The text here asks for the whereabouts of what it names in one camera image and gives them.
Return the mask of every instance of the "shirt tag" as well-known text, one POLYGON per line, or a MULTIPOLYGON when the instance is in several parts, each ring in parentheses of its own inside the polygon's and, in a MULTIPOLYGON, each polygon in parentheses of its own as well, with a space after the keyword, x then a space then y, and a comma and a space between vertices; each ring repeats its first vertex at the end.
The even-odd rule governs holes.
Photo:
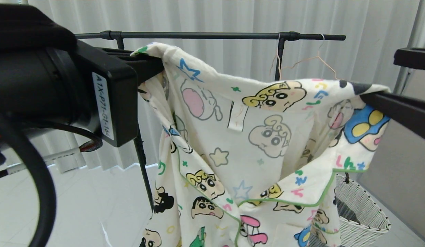
POLYGON ((228 128, 234 131, 243 131, 244 118, 246 117, 247 105, 241 103, 235 103, 232 101, 231 113, 229 115, 228 128))

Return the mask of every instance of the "gray wall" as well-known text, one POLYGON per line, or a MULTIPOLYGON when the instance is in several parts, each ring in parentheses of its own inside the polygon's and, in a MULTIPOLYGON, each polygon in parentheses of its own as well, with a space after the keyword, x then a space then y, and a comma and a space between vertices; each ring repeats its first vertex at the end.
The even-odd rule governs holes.
MULTIPOLYGON (((403 94, 425 100, 425 71, 415 71, 403 94)), ((359 182, 425 240, 424 139, 391 121, 359 182)))

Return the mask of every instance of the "basket rim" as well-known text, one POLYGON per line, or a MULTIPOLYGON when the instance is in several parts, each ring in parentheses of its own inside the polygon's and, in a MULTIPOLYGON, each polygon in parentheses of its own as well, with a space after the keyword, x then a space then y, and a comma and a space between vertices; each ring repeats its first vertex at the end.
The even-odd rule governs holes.
MULTIPOLYGON (((336 173, 336 177, 340 177, 340 178, 346 178, 345 176, 342 176, 340 174, 336 173)), ((373 203, 373 206, 375 208, 378 209, 378 211, 382 214, 383 218, 385 219, 385 225, 387 226, 387 228, 375 228, 375 227, 370 227, 367 225, 363 225, 363 224, 359 224, 357 222, 345 219, 342 216, 339 216, 339 220, 342 222, 345 222, 351 226, 354 227, 359 227, 362 228, 364 230, 368 230, 368 231, 372 231, 372 232, 378 232, 378 233, 387 233, 390 229, 391 229, 391 222, 388 218, 388 216, 385 214, 385 212, 380 208, 380 206, 374 201, 374 199, 371 197, 371 194, 369 194, 365 189, 363 189, 363 186, 361 186, 359 183, 357 183, 356 181, 349 179, 350 183, 353 183, 354 185, 356 185, 357 187, 360 187, 360 189, 362 189, 362 191, 368 195, 368 200, 370 200, 373 203)))

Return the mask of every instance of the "blue star print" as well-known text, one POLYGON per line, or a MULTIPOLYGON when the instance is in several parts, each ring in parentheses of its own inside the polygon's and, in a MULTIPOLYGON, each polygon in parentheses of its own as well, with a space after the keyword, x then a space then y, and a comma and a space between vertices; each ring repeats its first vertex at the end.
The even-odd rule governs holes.
POLYGON ((252 186, 245 187, 244 180, 241 181, 238 187, 232 187, 235 192, 234 198, 241 198, 243 200, 249 199, 249 191, 252 189, 252 186))
POLYGON ((203 80, 200 80, 197 78, 197 75, 200 75, 200 70, 197 69, 190 69, 183 58, 180 59, 180 66, 177 66, 182 72, 187 75, 191 80, 198 80, 200 82, 204 82, 203 80))

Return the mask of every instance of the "hanger hook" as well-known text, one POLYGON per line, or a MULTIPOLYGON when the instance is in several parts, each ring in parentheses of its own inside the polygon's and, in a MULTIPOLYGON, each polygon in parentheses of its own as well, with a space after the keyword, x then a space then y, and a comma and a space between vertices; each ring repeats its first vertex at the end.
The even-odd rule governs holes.
POLYGON ((322 35, 323 41, 322 41, 322 44, 319 46, 318 52, 320 51, 322 45, 325 43, 325 36, 323 34, 320 34, 320 35, 322 35))

